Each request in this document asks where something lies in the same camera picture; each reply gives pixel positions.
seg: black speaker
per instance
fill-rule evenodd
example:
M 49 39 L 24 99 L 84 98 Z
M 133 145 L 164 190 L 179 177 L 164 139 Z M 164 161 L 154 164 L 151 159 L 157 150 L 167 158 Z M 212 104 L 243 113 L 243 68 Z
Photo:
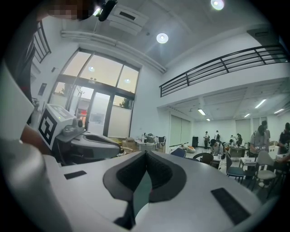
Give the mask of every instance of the black speaker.
M 192 137 L 192 147 L 198 147 L 198 137 Z

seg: black metal railing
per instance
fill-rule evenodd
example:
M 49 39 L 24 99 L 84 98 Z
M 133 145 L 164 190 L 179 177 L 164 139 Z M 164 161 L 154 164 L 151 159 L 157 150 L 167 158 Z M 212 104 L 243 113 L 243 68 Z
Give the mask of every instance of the black metal railing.
M 260 46 L 220 56 L 202 63 L 160 87 L 160 97 L 213 77 L 245 68 L 288 62 L 289 56 L 281 45 Z
M 37 25 L 37 32 L 34 34 L 35 57 L 39 63 L 51 53 L 48 42 L 45 37 L 42 21 Z

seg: ceiling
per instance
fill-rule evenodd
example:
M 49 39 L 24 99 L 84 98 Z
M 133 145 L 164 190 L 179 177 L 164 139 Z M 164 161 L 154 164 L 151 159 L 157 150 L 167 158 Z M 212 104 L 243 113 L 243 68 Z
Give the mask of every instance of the ceiling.
M 257 109 L 255 107 L 263 100 L 266 101 Z M 169 106 L 195 121 L 255 118 L 273 114 L 281 108 L 285 113 L 290 110 L 290 78 L 256 82 L 235 88 L 200 95 L 194 99 L 179 102 Z M 201 115 L 198 109 L 205 112 Z
M 243 28 L 240 33 L 244 33 L 254 25 L 267 23 L 248 1 L 224 2 L 224 8 L 219 11 L 211 6 L 210 0 L 119 0 L 105 22 L 99 22 L 96 17 L 84 21 L 64 20 L 63 31 L 89 32 L 115 39 L 166 67 L 190 48 L 218 34 L 238 28 Z M 118 6 L 144 16 L 146 22 L 136 35 L 111 26 Z M 168 35 L 167 43 L 156 41 L 159 33 Z

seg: round ceiling light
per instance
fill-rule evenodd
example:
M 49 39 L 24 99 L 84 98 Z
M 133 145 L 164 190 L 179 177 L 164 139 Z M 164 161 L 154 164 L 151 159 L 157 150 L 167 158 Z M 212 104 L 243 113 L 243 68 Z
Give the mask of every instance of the round ceiling light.
M 160 33 L 156 37 L 158 43 L 164 44 L 168 41 L 168 35 L 165 33 Z
M 214 9 L 221 10 L 224 7 L 223 0 L 211 0 Z

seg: white box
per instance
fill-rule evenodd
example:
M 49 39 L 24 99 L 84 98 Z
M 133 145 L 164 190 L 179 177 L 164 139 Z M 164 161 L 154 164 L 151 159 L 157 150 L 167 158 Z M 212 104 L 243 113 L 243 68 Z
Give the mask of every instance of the white box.
M 55 137 L 65 126 L 72 125 L 74 118 L 76 117 L 62 106 L 46 104 L 38 125 L 38 132 L 50 150 Z

